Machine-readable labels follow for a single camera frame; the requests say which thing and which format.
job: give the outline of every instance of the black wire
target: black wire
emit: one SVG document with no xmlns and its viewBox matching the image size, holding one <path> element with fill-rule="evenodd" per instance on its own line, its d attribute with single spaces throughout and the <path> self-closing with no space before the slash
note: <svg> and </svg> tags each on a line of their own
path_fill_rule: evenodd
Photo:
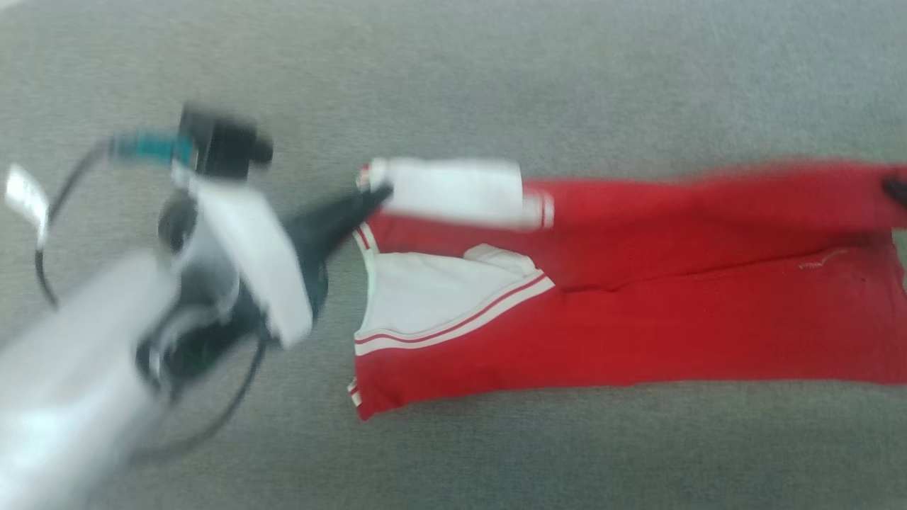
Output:
<svg viewBox="0 0 907 510">
<path fill-rule="evenodd" d="M 46 229 L 49 230 L 54 223 L 54 220 L 56 220 L 60 210 L 69 198 L 70 193 L 73 191 L 75 184 L 88 173 L 95 164 L 107 156 L 111 147 L 112 141 L 100 142 L 75 164 L 73 169 L 69 172 L 69 175 L 66 176 L 66 181 L 63 183 L 60 192 L 57 194 L 56 198 L 54 198 L 54 201 L 51 202 L 47 210 Z M 38 279 L 38 285 L 41 287 L 44 297 L 47 298 L 47 302 L 50 303 L 51 307 L 56 309 L 58 302 L 56 293 L 47 280 L 47 274 L 44 272 L 44 246 L 38 246 L 34 251 L 34 275 Z"/>
<path fill-rule="evenodd" d="M 223 428 L 223 426 L 226 425 L 227 422 L 229 422 L 229 420 L 233 417 L 237 409 L 239 409 L 239 405 L 242 404 L 243 399 L 249 392 L 249 389 L 252 387 L 252 382 L 255 380 L 255 376 L 258 374 L 258 369 L 261 368 L 261 363 L 265 359 L 265 352 L 267 350 L 267 347 L 268 342 L 266 340 L 266 337 L 259 337 L 258 347 L 255 351 L 255 357 L 252 358 L 252 363 L 249 366 L 249 372 L 246 374 L 246 378 L 242 381 L 242 386 L 239 387 L 239 390 L 236 392 L 233 400 L 229 403 L 229 406 L 227 406 L 227 408 L 220 413 L 220 416 L 216 420 L 211 422 L 211 424 L 205 427 L 204 430 L 200 431 L 194 436 L 187 437 L 160 448 L 136 452 L 130 459 L 131 464 L 133 466 L 146 466 L 148 464 L 173 460 L 176 457 L 189 453 L 191 450 L 197 448 L 198 446 L 201 446 L 203 443 L 216 436 L 217 433 Z"/>
<path fill-rule="evenodd" d="M 50 229 L 51 225 L 56 220 L 57 216 L 60 213 L 60 210 L 66 203 L 66 200 L 69 198 L 70 193 L 72 193 L 75 184 L 91 170 L 95 164 L 107 157 L 114 147 L 114 139 L 108 141 L 99 142 L 96 144 L 90 151 L 88 151 L 81 160 L 79 160 L 73 169 L 69 172 L 69 175 L 66 176 L 66 181 L 63 183 L 63 187 L 60 192 L 57 194 L 54 201 L 51 202 L 48 211 L 47 211 L 47 224 L 46 229 Z M 57 308 L 58 299 L 54 289 L 51 287 L 50 282 L 47 279 L 47 274 L 44 271 L 44 246 L 39 245 L 34 251 L 34 273 L 38 280 L 38 285 L 41 287 L 41 291 L 44 293 L 44 296 L 47 298 L 47 301 L 51 304 L 53 308 Z M 265 359 L 265 352 L 268 346 L 268 335 L 259 335 L 258 336 L 258 347 L 255 351 L 255 356 L 252 358 L 252 362 L 249 365 L 249 372 L 246 374 L 246 378 L 242 381 L 242 385 L 239 387 L 236 395 L 233 396 L 233 400 L 229 403 L 227 408 L 225 408 L 220 416 L 217 417 L 210 425 L 201 430 L 198 434 L 194 436 L 187 437 L 176 443 L 155 449 L 149 449 L 145 451 L 139 451 L 133 454 L 131 462 L 134 466 L 145 466 L 150 463 L 164 462 L 167 460 L 172 460 L 178 456 L 185 455 L 190 452 L 192 449 L 202 445 L 215 435 L 223 428 L 227 422 L 233 417 L 239 405 L 242 404 L 243 399 L 246 394 L 249 392 L 249 389 L 252 387 L 252 382 L 255 380 L 255 376 L 258 374 L 258 369 L 261 368 L 262 361 Z"/>
</svg>

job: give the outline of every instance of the red sleeve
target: red sleeve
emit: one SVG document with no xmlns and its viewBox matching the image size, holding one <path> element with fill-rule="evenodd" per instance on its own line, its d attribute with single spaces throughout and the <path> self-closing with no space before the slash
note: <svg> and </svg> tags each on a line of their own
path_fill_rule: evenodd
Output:
<svg viewBox="0 0 907 510">
<path fill-rule="evenodd" d="M 907 207 L 882 188 L 907 180 L 907 167 L 871 162 L 803 160 L 744 165 L 692 183 L 710 215 L 793 229 L 835 232 L 907 228 Z"/>
</svg>

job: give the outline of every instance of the clothing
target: clothing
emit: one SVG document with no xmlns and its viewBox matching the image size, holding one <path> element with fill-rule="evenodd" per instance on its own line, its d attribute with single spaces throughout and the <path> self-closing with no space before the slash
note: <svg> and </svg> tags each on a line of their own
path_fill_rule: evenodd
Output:
<svg viewBox="0 0 907 510">
<path fill-rule="evenodd" d="M 350 387 L 359 415 L 528 387 L 905 383 L 891 228 L 907 227 L 907 210 L 884 195 L 889 175 L 907 167 L 526 181 L 527 197 L 553 203 L 536 230 L 379 213 L 357 234 L 370 279 Z"/>
</svg>

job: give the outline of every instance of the robotic arm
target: robotic arm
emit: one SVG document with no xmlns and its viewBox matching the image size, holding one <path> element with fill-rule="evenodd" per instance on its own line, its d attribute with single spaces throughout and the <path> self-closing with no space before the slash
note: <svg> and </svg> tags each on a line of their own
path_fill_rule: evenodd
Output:
<svg viewBox="0 0 907 510">
<path fill-rule="evenodd" d="M 161 152 L 137 140 L 131 151 Z M 216 431 L 235 405 L 173 450 L 135 452 L 232 347 L 258 342 L 244 391 L 266 349 L 309 333 L 328 256 L 391 193 L 356 192 L 280 219 L 245 183 L 272 152 L 253 127 L 187 107 L 172 147 L 191 154 L 168 154 L 181 188 L 159 224 L 170 252 L 123 257 L 0 350 L 0 510 L 73 507 L 117 466 Z M 49 221 L 39 220 L 40 240 Z"/>
</svg>

